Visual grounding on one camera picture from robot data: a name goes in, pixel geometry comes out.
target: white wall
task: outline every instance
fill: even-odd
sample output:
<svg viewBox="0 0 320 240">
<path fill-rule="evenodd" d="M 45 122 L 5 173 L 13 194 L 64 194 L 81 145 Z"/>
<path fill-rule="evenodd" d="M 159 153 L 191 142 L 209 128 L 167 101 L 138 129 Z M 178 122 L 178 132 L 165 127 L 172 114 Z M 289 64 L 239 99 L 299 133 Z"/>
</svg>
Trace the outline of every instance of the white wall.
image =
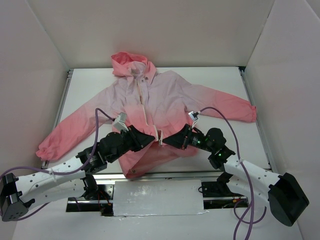
<svg viewBox="0 0 320 240">
<path fill-rule="evenodd" d="M 66 65 L 25 1 L 0 1 L 1 173 L 41 166 L 35 152 L 52 129 L 66 77 Z M 15 225 L 0 221 L 0 239 L 11 239 Z"/>
<path fill-rule="evenodd" d="M 320 19 L 305 0 L 276 0 L 245 70 L 260 126 L 281 173 L 310 200 L 298 220 L 320 239 Z"/>
<path fill-rule="evenodd" d="M 71 68 L 118 51 L 157 67 L 245 66 L 274 0 L 29 0 Z"/>
</svg>

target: hooded jacket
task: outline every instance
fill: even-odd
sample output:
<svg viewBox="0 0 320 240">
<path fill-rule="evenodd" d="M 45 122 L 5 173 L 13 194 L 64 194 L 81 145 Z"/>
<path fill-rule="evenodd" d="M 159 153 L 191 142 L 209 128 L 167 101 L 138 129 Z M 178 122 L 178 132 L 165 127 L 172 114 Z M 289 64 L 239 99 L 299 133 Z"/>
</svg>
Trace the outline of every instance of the hooded jacket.
<svg viewBox="0 0 320 240">
<path fill-rule="evenodd" d="M 219 109 L 227 119 L 256 121 L 256 107 L 242 98 L 202 85 L 190 84 L 174 71 L 157 74 L 145 56 L 119 52 L 111 56 L 113 74 L 118 79 L 109 87 L 61 121 L 39 145 L 41 160 L 56 161 L 95 131 L 95 109 L 101 108 L 115 118 L 127 114 L 125 124 L 155 137 L 138 152 L 129 151 L 119 158 L 127 178 L 139 177 L 152 168 L 179 157 L 193 156 L 194 147 L 176 149 L 162 139 L 192 125 L 188 112 L 204 107 Z M 215 111 L 205 115 L 220 118 Z M 99 126 L 110 120 L 99 112 Z"/>
</svg>

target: pink fabric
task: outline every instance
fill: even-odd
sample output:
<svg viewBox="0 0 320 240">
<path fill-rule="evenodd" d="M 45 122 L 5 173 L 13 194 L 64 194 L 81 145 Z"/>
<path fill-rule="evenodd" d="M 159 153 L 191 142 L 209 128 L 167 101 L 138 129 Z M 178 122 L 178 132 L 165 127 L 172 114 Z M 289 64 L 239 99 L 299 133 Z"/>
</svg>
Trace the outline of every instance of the pink fabric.
<svg viewBox="0 0 320 240">
<path fill-rule="evenodd" d="M 162 139 L 180 131 L 186 123 L 192 123 L 190 111 L 212 106 L 230 120 L 247 123 L 256 120 L 256 107 L 247 100 L 190 84 L 173 71 L 156 74 L 156 67 L 144 56 L 119 52 L 111 59 L 118 80 L 64 119 L 39 145 L 36 155 L 43 161 L 58 160 L 94 132 L 95 108 L 101 108 L 113 118 L 125 112 L 127 126 L 134 125 L 155 137 L 155 141 L 141 151 L 129 151 L 119 159 L 127 178 L 141 176 L 155 166 L 197 153 L 194 147 L 179 150 L 161 144 Z M 203 113 L 220 118 L 214 111 Z M 99 125 L 105 122 L 106 118 L 99 113 Z"/>
</svg>

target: robotic arm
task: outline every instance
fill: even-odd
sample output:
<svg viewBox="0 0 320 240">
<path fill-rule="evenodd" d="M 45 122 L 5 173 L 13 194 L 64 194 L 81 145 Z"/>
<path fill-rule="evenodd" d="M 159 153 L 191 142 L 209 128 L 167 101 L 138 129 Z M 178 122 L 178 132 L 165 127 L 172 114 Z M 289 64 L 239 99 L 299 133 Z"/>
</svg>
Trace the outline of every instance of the robotic arm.
<svg viewBox="0 0 320 240">
<path fill-rule="evenodd" d="M 133 125 L 126 127 L 123 119 L 115 124 L 120 133 L 110 132 L 102 138 L 89 164 L 80 171 L 68 175 L 53 174 L 71 172 L 81 167 L 87 161 L 93 147 L 86 148 L 70 160 L 52 167 L 51 174 L 37 172 L 19 177 L 15 177 L 13 173 L 6 174 L 0 182 L 2 221 L 16 221 L 34 207 L 59 199 L 91 199 L 98 191 L 93 174 L 106 169 L 107 163 L 113 163 L 126 152 L 137 152 L 155 139 L 138 131 Z M 244 169 L 235 152 L 225 145 L 227 141 L 220 129 L 211 128 L 204 135 L 199 129 L 186 124 L 181 131 L 163 139 L 162 142 L 177 149 L 184 150 L 192 146 L 210 152 L 208 159 L 213 168 L 223 171 L 217 180 L 219 190 L 250 197 Z M 240 161 L 250 175 L 255 190 L 254 199 L 269 206 L 273 216 L 282 224 L 292 226 L 309 205 L 309 200 L 296 179 L 289 173 L 279 175 L 248 161 Z"/>
</svg>

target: pink jacket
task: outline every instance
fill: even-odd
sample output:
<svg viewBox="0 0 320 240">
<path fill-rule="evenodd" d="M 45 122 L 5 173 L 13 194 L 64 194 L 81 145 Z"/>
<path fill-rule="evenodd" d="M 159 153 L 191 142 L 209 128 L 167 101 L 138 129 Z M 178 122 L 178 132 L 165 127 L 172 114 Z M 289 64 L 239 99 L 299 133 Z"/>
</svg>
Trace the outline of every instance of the pink jacket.
<svg viewBox="0 0 320 240">
<path fill-rule="evenodd" d="M 180 131 L 186 123 L 192 124 L 190 111 L 212 106 L 230 120 L 248 123 L 256 120 L 256 107 L 247 100 L 190 84 L 174 71 L 157 74 L 156 67 L 144 56 L 119 52 L 111 59 L 118 80 L 64 119 L 39 145 L 36 155 L 43 161 L 58 160 L 95 131 L 95 108 L 113 118 L 124 112 L 127 126 L 134 125 L 155 137 L 141 151 L 129 151 L 120 157 L 127 178 L 139 177 L 160 164 L 197 153 L 194 147 L 180 150 L 162 144 L 162 139 Z M 204 113 L 220 118 L 214 111 Z M 107 119 L 99 112 L 99 125 L 105 122 Z"/>
</svg>

